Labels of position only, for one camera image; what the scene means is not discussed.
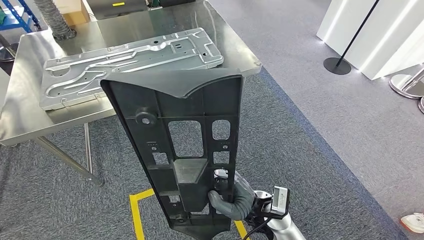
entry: black pole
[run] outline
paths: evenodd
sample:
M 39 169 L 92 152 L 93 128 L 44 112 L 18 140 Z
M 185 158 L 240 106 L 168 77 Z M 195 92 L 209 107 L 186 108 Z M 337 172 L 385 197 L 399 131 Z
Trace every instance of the black pole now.
M 343 54 L 340 58 L 337 57 L 329 57 L 324 60 L 324 67 L 337 75 L 345 75 L 351 72 L 352 67 L 351 65 L 344 60 L 346 53 L 348 53 L 348 50 L 351 48 L 352 44 L 354 43 L 355 39 L 357 38 L 358 34 L 364 27 L 365 23 L 367 22 L 368 18 L 370 17 L 371 13 L 376 8 L 377 4 L 380 0 L 375 0 L 374 5 L 372 5 L 371 9 L 369 10 L 368 14 L 366 15 L 365 19 L 362 21 L 361 25 L 359 26 L 358 30 L 356 31 L 355 35 L 353 36 L 352 40 L 350 41 L 349 45 L 347 45 L 347 48 L 344 50 Z
M 362 27 L 365 25 L 365 23 L 367 22 L 368 18 L 370 17 L 371 13 L 374 11 L 374 9 L 376 8 L 377 4 L 379 3 L 380 0 L 375 0 L 374 5 L 372 5 L 371 9 L 369 10 L 368 14 L 366 15 L 365 19 L 363 20 L 362 24 L 359 26 L 358 30 L 356 31 L 355 35 L 353 36 L 352 40 L 350 41 L 349 45 L 347 45 L 346 50 L 344 50 L 343 54 L 340 57 L 340 60 L 338 60 L 337 64 L 335 65 L 336 67 L 338 67 L 340 65 L 340 63 L 342 62 L 342 60 L 345 58 L 346 53 L 348 52 L 348 50 L 351 48 L 352 44 L 354 43 L 355 39 L 357 38 L 359 32 L 361 31 Z

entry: aluminum plate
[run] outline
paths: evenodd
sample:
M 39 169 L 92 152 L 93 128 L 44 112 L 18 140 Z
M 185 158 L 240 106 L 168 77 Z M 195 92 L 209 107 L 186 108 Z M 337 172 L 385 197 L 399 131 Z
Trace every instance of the aluminum plate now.
M 40 107 L 55 110 L 104 97 L 100 80 L 111 72 L 209 69 L 223 62 L 201 27 L 51 59 L 44 64 Z

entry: stainless steel table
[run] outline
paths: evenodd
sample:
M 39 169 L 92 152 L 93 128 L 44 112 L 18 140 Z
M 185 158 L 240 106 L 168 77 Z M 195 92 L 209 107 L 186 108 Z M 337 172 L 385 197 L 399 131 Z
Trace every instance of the stainless steel table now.
M 22 36 L 0 118 L 0 143 L 11 146 L 35 140 L 100 186 L 102 180 L 91 172 L 88 123 L 114 115 L 114 109 L 106 97 L 100 97 L 58 110 L 42 110 L 39 91 L 45 61 L 198 27 L 207 32 L 223 55 L 220 68 L 240 69 L 244 76 L 259 73 L 261 62 L 211 4 L 203 0 L 77 25 L 77 36 L 59 43 L 49 30 Z M 88 171 L 44 137 L 82 124 Z

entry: robotic arm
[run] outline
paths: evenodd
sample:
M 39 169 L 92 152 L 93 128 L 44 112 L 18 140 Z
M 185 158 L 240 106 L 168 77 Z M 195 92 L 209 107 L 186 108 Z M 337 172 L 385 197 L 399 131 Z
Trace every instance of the robotic arm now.
M 216 169 L 214 178 L 216 190 L 208 193 L 210 204 L 225 216 L 236 221 L 245 220 L 253 227 L 243 240 L 253 233 L 263 233 L 269 240 L 306 240 L 288 212 L 290 191 L 287 188 L 274 186 L 273 194 L 254 191 L 236 171 L 234 203 L 230 203 L 219 195 L 219 191 L 226 188 L 226 170 Z

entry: yellow line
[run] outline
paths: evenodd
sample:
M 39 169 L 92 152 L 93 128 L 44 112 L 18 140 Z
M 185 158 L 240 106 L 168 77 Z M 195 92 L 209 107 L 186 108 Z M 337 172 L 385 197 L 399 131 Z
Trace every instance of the yellow line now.
M 246 231 L 245 225 L 243 224 L 242 221 L 234 221 L 234 223 L 235 223 L 235 227 L 238 230 L 238 233 L 240 234 L 241 239 L 243 239 L 248 234 L 248 232 Z
M 139 200 L 148 198 L 150 196 L 153 196 L 154 194 L 155 194 L 155 191 L 153 191 L 153 189 L 150 188 L 146 191 L 143 191 L 143 192 L 137 193 L 135 195 L 131 195 L 131 196 L 134 196 L 137 199 L 137 201 L 139 201 Z
M 145 240 L 142 219 L 140 217 L 139 200 L 148 198 L 154 194 L 155 191 L 150 188 L 149 190 L 140 192 L 138 194 L 129 195 L 129 205 L 131 206 L 132 221 L 134 222 L 135 237 L 137 238 L 137 240 Z
M 129 204 L 131 206 L 132 221 L 134 222 L 134 230 L 135 230 L 135 236 L 137 240 L 145 240 L 145 235 L 143 233 L 142 219 L 140 217 L 139 201 L 142 199 L 148 198 L 150 196 L 153 196 L 154 194 L 155 194 L 155 191 L 153 191 L 153 189 L 150 188 L 146 191 L 143 191 L 134 195 L 129 195 Z M 248 232 L 246 231 L 245 225 L 243 225 L 242 221 L 234 221 L 234 223 L 238 233 L 240 234 L 240 237 L 243 239 L 248 234 Z

